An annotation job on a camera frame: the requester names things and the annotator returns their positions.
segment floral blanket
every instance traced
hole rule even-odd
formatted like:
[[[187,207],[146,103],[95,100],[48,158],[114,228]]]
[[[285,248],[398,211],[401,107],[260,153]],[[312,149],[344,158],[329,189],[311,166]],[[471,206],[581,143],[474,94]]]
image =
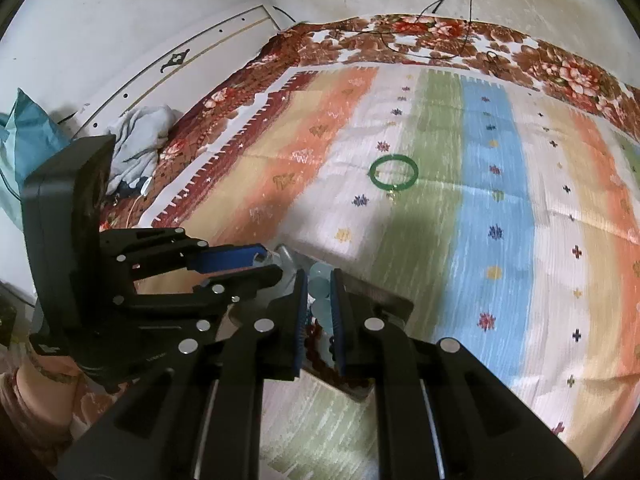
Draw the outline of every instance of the floral blanket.
[[[297,25],[179,121],[148,196],[107,204],[102,227],[284,242],[410,298],[410,336],[462,341],[588,471],[640,399],[638,100],[498,25]],[[391,153],[418,168],[401,192],[369,176]],[[262,458],[291,479],[375,478],[374,406],[309,374],[268,383]]]

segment star pattern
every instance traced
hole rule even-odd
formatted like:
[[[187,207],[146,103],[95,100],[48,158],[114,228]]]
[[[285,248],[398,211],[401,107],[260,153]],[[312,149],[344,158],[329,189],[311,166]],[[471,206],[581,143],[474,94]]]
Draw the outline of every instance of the star pattern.
[[[502,277],[502,269],[498,266],[489,267],[486,270],[486,276],[490,280],[499,280]]]
[[[551,433],[553,433],[555,436],[558,436],[560,433],[564,431],[564,429],[565,428],[562,425],[562,422],[558,422],[558,425],[551,430]]]
[[[338,232],[335,234],[335,239],[339,242],[350,242],[351,241],[351,231],[349,229],[338,229]]]
[[[502,229],[497,225],[489,227],[489,236],[494,240],[500,240],[502,238]]]
[[[480,314],[480,321],[478,321],[478,326],[485,332],[487,330],[495,330],[495,317],[488,312],[482,312]]]
[[[351,203],[356,207],[360,207],[361,205],[367,205],[369,199],[364,195],[356,195],[356,198],[354,198]]]

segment blue stripe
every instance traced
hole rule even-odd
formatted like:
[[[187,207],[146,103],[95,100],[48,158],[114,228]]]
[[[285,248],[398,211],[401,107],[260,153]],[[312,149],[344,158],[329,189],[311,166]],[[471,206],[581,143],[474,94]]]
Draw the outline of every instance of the blue stripe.
[[[434,336],[455,337],[510,384],[520,370],[533,283],[534,219],[527,170],[503,87],[462,78],[462,88],[462,205]],[[494,190],[504,198],[497,201],[500,195]],[[492,226],[496,237],[502,230],[502,238],[490,236]],[[500,268],[500,279],[487,277],[493,266]],[[495,318],[493,330],[479,326],[483,313]]]

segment green bangle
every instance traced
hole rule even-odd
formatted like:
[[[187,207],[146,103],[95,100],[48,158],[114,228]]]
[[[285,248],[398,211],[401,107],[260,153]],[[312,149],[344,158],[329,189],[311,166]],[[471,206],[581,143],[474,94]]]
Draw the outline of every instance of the green bangle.
[[[414,170],[414,174],[412,175],[412,177],[402,184],[384,184],[383,182],[380,182],[376,178],[376,169],[380,164],[384,164],[385,162],[389,162],[390,160],[399,160],[400,162],[408,164],[411,169]],[[405,189],[409,189],[413,184],[415,184],[416,180],[418,180],[418,165],[412,158],[406,155],[401,155],[400,153],[392,153],[391,155],[381,156],[373,162],[373,164],[369,168],[369,178],[377,188],[383,189],[385,191],[403,191]]]

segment person's arm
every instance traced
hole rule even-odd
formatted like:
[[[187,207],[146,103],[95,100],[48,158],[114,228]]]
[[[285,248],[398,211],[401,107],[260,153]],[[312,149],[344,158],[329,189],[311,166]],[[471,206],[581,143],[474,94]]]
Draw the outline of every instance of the person's arm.
[[[16,433],[47,467],[71,443],[68,431],[78,375],[69,358],[28,355],[13,374],[0,376],[0,404]]]
[[[29,449],[0,404],[0,471],[12,480],[55,480]]]

